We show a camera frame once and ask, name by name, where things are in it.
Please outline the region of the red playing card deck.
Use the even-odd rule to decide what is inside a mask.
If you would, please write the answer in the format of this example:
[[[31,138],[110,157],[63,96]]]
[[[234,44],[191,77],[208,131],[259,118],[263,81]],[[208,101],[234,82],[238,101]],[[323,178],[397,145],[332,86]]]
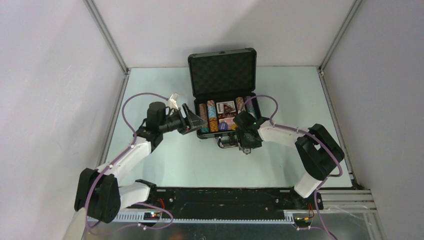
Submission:
[[[218,123],[220,123],[220,122],[226,122],[228,124],[228,130],[227,131],[233,131],[237,127],[237,125],[234,123],[234,117],[220,118],[218,120]]]

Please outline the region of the blue small blind button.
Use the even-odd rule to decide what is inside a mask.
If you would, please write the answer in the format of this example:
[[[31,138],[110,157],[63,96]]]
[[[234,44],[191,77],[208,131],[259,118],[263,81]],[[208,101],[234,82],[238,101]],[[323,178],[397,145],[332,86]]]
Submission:
[[[228,130],[228,124],[225,122],[225,121],[221,121],[219,124],[218,124],[218,130],[219,131],[227,131]]]

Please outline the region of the black triangular all-in marker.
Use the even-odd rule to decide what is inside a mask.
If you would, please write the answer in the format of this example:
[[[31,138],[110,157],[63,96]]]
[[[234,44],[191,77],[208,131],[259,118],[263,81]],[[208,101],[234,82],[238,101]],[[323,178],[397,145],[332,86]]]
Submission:
[[[233,105],[233,103],[232,103],[232,102],[230,102],[230,103],[222,103],[222,104],[220,105],[220,110],[221,110],[224,114],[226,114],[226,113],[233,113],[233,112],[235,112],[235,111],[236,111],[236,109],[235,109],[235,107],[234,107],[234,105]]]

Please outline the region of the blue playing card deck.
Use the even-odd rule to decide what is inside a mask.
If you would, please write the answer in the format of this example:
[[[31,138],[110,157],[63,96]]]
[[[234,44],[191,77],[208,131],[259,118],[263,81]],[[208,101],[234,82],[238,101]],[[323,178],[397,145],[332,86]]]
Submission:
[[[218,114],[235,113],[237,111],[234,101],[223,101],[216,103],[216,110]]]

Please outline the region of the black poker set case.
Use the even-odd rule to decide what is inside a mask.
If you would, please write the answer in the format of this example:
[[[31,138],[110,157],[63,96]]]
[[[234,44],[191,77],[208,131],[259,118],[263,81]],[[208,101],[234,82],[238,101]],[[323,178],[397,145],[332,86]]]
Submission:
[[[258,100],[255,96],[257,52],[254,48],[223,50],[207,53],[193,53],[187,58],[192,94],[194,96],[195,112],[199,114],[199,104],[207,104],[213,100],[216,103],[234,101],[236,112],[218,114],[217,121],[224,118],[235,118],[237,97],[251,96],[254,113],[253,117],[262,116]],[[211,132],[209,119],[196,134],[201,140],[216,139],[222,149],[237,147],[235,130]]]

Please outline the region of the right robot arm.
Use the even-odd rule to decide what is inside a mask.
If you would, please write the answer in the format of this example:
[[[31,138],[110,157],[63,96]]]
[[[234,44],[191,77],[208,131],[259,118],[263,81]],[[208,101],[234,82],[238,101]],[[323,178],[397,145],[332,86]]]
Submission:
[[[242,111],[234,118],[238,146],[242,151],[260,148],[264,142],[277,143],[297,150],[305,174],[294,185],[295,194],[303,199],[318,190],[332,177],[342,176],[341,161],[345,154],[321,124],[309,128],[291,127],[270,118],[255,118]]]

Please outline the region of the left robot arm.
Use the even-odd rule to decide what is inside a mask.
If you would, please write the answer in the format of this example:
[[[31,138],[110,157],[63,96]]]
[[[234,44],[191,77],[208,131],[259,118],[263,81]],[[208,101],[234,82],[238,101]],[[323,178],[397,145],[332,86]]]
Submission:
[[[110,223],[120,210],[145,202],[151,186],[140,181],[123,186],[126,175],[159,146],[165,133],[178,131],[185,135],[205,124],[206,121],[186,104],[169,108],[163,102],[152,102],[142,125],[133,133],[132,142],[122,153],[96,169],[86,168],[81,172],[74,210],[84,210],[88,217]]]

